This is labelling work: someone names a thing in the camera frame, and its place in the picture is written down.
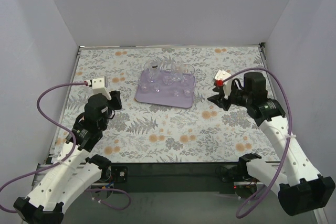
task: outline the robotic arm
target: robotic arm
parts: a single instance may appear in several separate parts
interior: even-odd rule
[[[87,84],[92,87],[94,95],[73,125],[72,132],[76,136],[74,152],[62,161],[73,147],[73,139],[68,135],[58,156],[60,164],[49,170],[26,198],[19,197],[14,203],[14,208],[27,223],[61,223],[64,213],[80,194],[92,183],[106,180],[112,174],[111,162],[107,158],[88,156],[102,138],[114,111],[121,109],[120,92],[108,92],[105,77],[89,80]],[[87,161],[84,168],[72,177],[83,161]]]
[[[260,72],[244,74],[244,86],[239,79],[228,80],[230,74],[219,71],[215,76],[213,91],[219,94],[208,98],[228,111],[231,104],[246,107],[247,113],[270,140],[281,159],[288,138],[288,122],[277,100],[267,98],[266,79]],[[276,170],[258,154],[246,154],[239,158],[238,172],[254,177],[268,186]],[[324,207],[335,189],[331,177],[322,177],[306,157],[296,140],[290,136],[290,145],[283,169],[271,190],[278,195],[284,211],[294,216],[302,212]]]

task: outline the tray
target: tray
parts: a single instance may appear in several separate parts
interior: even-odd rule
[[[147,77],[148,72],[142,71],[140,78],[144,80]],[[138,102],[158,104],[165,106],[172,106],[178,108],[190,108],[194,102],[194,93],[190,97],[186,97],[183,93],[183,87],[179,81],[173,82],[171,85],[166,85],[162,80],[162,72],[160,72],[157,80],[155,81],[160,85],[160,91],[155,92],[151,90],[147,93],[143,93],[138,86],[138,89],[135,94],[135,99]],[[171,95],[171,89],[178,88],[181,91],[179,97],[174,97]]]

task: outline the gray floor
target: gray floor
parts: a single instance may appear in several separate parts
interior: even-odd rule
[[[133,203],[125,211],[114,211],[81,195],[68,209],[62,223],[317,223],[313,212],[288,216],[277,197],[269,194],[250,215],[238,220],[235,212],[242,201],[216,193],[132,194]],[[124,195],[112,195],[108,202],[123,206]]]

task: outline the table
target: table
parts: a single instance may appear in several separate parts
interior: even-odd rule
[[[139,103],[134,99],[138,77],[150,56],[164,60],[180,56],[195,67],[197,88],[190,109]],[[99,154],[113,163],[235,162],[254,152],[266,161],[279,160],[245,108],[233,105],[226,112],[207,100],[214,95],[213,77],[219,69],[235,73],[264,67],[257,46],[84,48],[78,57],[74,82],[107,76],[109,90],[121,92],[123,105],[90,156]],[[268,79],[267,90],[272,98]],[[91,95],[90,88],[71,88],[61,117],[64,126],[72,128]],[[50,149],[52,161],[66,135],[63,130],[57,131]]]

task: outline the tabletop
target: tabletop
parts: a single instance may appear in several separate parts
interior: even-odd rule
[[[139,75],[151,56],[163,60],[180,56],[195,67],[197,87],[191,108],[146,104],[134,99]],[[215,94],[213,78],[219,69],[235,73],[264,67],[258,47],[88,48],[79,57],[74,82],[107,76],[108,89],[121,92],[123,106],[90,156],[99,154],[114,163],[235,162],[254,152],[266,161],[279,160],[245,108],[232,105],[224,111],[207,100]],[[272,97],[268,79],[267,90]],[[91,95],[90,88],[71,88],[61,119],[64,126],[72,128]],[[54,158],[66,135],[63,130],[57,132],[50,151]]]

